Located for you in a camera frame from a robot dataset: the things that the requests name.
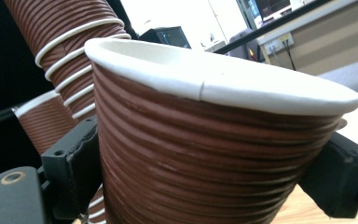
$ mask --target cup lip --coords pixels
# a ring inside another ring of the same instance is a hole
[[[89,218],[99,217],[99,216],[103,215],[104,213],[105,213],[105,210],[104,210],[104,208],[102,208],[98,212],[89,214]]]
[[[89,204],[89,208],[91,207],[94,207],[95,205],[97,205],[98,203],[101,203],[103,202],[103,196],[97,198],[96,200],[92,201],[90,204]]]
[[[84,107],[83,109],[77,111],[74,115],[72,115],[72,118],[73,119],[78,119],[81,116],[89,113],[93,109],[95,109],[95,103],[92,103],[91,105],[88,105],[88,106]]]
[[[73,94],[72,96],[70,96],[68,99],[66,99],[63,102],[64,106],[68,106],[71,103],[73,103],[74,101],[76,101],[77,99],[79,99],[80,97],[86,95],[87,93],[89,93],[90,91],[94,90],[94,84],[90,84],[88,85],[86,88],[84,88],[81,91],[78,91],[77,93]]]
[[[57,92],[48,91],[46,93],[43,93],[42,95],[35,97],[34,99],[28,101],[27,103],[19,106],[18,108],[13,109],[13,112],[16,115],[16,117],[19,119],[21,116],[23,116],[30,110],[34,109],[35,107],[45,103],[48,100],[58,97],[58,96],[60,96],[60,95]]]
[[[45,73],[45,79],[47,81],[51,81],[50,77],[54,74],[57,69],[59,69],[61,66],[65,65],[69,61],[73,60],[75,57],[80,56],[82,53],[84,53],[84,47],[80,49],[76,49],[69,54],[65,55],[63,58],[59,59],[56,63],[54,63]]]
[[[124,22],[119,18],[101,19],[101,20],[97,20],[97,21],[90,21],[90,22],[85,23],[83,25],[77,26],[76,28],[67,31],[62,35],[57,36],[56,38],[54,38],[53,40],[48,42],[41,50],[39,50],[39,52],[37,52],[36,57],[34,58],[34,62],[36,63],[36,65],[38,67],[42,67],[42,65],[40,64],[40,61],[45,56],[45,54],[47,52],[49,52],[51,49],[53,49],[55,46],[60,44],[62,41],[70,38],[73,35],[77,35],[77,34],[83,32],[85,30],[88,30],[90,28],[100,26],[100,25],[104,25],[104,24],[109,24],[109,23],[118,23],[121,26],[124,26]]]
[[[270,64],[123,39],[93,38],[85,51],[113,74],[195,101],[299,116],[358,107],[358,93],[347,87]]]
[[[80,69],[79,71],[73,73],[71,76],[69,76],[68,78],[66,78],[64,81],[62,81],[59,85],[56,86],[55,91],[58,93],[60,92],[63,88],[65,88],[67,85],[71,84],[73,81],[75,81],[76,79],[78,79],[79,77],[82,77],[84,75],[86,75],[89,71],[92,71],[92,67],[91,65],[88,65],[82,69]]]

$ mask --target monitor screen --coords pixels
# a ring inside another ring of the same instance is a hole
[[[262,20],[290,6],[290,0],[255,0]]]
[[[157,32],[157,36],[162,44],[191,49],[182,29],[165,29]]]

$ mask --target cable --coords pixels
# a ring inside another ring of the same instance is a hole
[[[278,55],[276,54],[275,46],[269,47],[269,50],[271,50],[271,52],[274,54],[275,60],[278,62],[278,65],[279,65],[280,67],[282,67],[281,60],[278,58]]]
[[[289,55],[290,62],[292,63],[292,66],[293,66],[293,70],[296,71],[296,67],[295,67],[295,64],[293,63],[293,59],[292,59],[292,54],[290,53],[289,39],[284,40],[282,43],[284,45],[284,48],[286,49],[287,54]]]

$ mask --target desk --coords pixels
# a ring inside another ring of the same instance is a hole
[[[346,114],[343,118],[348,122],[347,126],[338,132],[358,144],[358,109]],[[356,218],[330,218],[315,204],[300,186],[295,190],[282,206],[281,211],[272,221],[272,224],[316,224],[316,223],[345,223],[358,224]]]

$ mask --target computer monitor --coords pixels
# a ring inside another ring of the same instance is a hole
[[[180,26],[150,29],[139,36],[140,40],[191,49]]]
[[[255,0],[261,19],[267,21],[271,15],[290,7],[290,0]]]

